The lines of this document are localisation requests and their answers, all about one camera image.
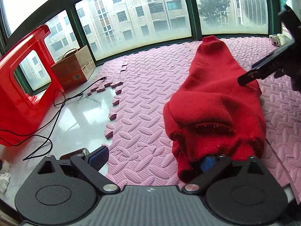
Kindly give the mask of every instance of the tree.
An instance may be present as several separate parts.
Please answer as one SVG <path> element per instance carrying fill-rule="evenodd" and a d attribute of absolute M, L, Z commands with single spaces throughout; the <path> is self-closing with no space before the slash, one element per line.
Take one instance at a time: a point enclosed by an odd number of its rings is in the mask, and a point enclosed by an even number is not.
<path fill-rule="evenodd" d="M 211 24 L 221 23 L 221 13 L 230 6 L 230 0 L 200 0 L 199 14 L 205 17 L 204 21 Z"/>

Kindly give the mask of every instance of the cardboard box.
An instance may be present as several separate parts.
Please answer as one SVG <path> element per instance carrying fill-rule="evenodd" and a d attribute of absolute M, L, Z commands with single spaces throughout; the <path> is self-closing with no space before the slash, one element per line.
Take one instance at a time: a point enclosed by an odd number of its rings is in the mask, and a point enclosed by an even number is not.
<path fill-rule="evenodd" d="M 72 51 L 51 67 L 64 90 L 86 82 L 95 68 L 88 46 Z"/>

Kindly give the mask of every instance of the barcode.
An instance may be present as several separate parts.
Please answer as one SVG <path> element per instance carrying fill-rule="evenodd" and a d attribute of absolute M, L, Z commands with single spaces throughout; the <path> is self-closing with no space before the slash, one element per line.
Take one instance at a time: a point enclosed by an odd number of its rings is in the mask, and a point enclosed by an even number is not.
<path fill-rule="evenodd" d="M 77 74 L 77 75 L 74 75 L 74 76 L 73 76 L 73 79 L 74 79 L 74 80 L 77 80 L 77 79 L 79 79 L 79 78 L 81 78 L 81 77 L 82 77 L 82 76 L 81 76 L 80 74 Z"/>

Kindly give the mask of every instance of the red sweater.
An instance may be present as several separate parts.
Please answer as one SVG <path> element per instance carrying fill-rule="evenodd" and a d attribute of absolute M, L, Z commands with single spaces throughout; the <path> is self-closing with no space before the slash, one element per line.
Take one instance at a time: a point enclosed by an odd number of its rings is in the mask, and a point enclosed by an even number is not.
<path fill-rule="evenodd" d="M 192 164 L 207 155 L 225 154 L 234 160 L 263 154 L 265 120 L 257 81 L 239 86 L 246 71 L 215 36 L 203 38 L 189 76 L 164 106 L 165 130 L 173 140 L 183 182 L 197 174 Z"/>

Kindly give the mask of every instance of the triangular cutout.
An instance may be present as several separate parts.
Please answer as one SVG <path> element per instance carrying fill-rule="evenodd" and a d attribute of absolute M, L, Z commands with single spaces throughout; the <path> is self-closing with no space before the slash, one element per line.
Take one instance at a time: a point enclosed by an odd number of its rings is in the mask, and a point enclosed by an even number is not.
<path fill-rule="evenodd" d="M 38 174 L 53 173 L 55 169 L 51 161 L 46 161 L 44 166 L 39 170 Z"/>
<path fill-rule="evenodd" d="M 248 168 L 248 173 L 264 175 L 263 171 L 258 166 L 257 162 L 251 162 Z"/>

